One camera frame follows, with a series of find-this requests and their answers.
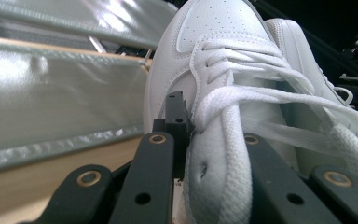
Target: white shoe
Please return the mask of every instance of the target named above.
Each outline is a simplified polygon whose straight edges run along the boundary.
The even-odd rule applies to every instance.
[[[296,152],[306,148],[345,157],[339,161],[358,174],[358,112],[315,94],[318,88],[291,68],[248,1],[190,0],[178,11],[153,60],[144,122],[151,132],[153,119],[164,116],[166,94],[184,93],[196,124],[185,171],[190,223],[249,220],[243,132],[268,139],[294,168]]]

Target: white shoelace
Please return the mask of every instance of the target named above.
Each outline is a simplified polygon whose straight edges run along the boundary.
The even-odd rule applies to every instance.
[[[227,72],[241,73],[267,80],[287,81],[295,90],[310,92],[310,94],[291,93],[269,88],[248,86],[226,86],[218,88],[204,97],[195,113],[194,122],[197,132],[202,133],[208,123],[221,111],[237,102],[257,101],[273,104],[302,103],[310,107],[316,106],[338,112],[356,120],[358,126],[358,111],[336,104],[322,97],[311,95],[314,87],[301,73],[290,68],[283,59],[281,52],[272,45],[238,43],[233,40],[206,42],[203,50],[213,50],[206,64],[212,73],[208,83]],[[325,154],[335,154],[336,151],[329,143],[327,134],[288,127],[285,125],[241,118],[244,132],[255,133],[262,137],[277,140],[295,147],[303,147]]]

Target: translucent plastic sheet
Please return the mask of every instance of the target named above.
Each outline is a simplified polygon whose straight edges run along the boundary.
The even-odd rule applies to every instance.
[[[162,0],[0,0],[0,18],[155,49],[176,10]]]
[[[136,61],[0,44],[0,168],[142,133]]]

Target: sneaker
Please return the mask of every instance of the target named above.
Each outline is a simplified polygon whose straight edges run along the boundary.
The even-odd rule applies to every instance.
[[[146,84],[145,132],[163,118],[165,96],[182,91],[196,125],[184,185],[190,223],[249,220],[243,132],[266,138],[295,169],[305,169],[297,159],[305,150],[318,155],[312,162],[329,155],[326,163],[358,174],[358,112],[321,95],[311,73],[293,69],[274,40],[282,39],[278,33],[269,32],[248,1],[189,0],[160,40]],[[283,43],[282,49],[295,47]]]

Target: wooden floor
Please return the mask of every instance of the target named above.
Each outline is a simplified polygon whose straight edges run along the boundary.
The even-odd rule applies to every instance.
[[[115,170],[133,158],[139,141],[131,139],[1,172],[0,224],[35,220],[70,172],[87,164]]]

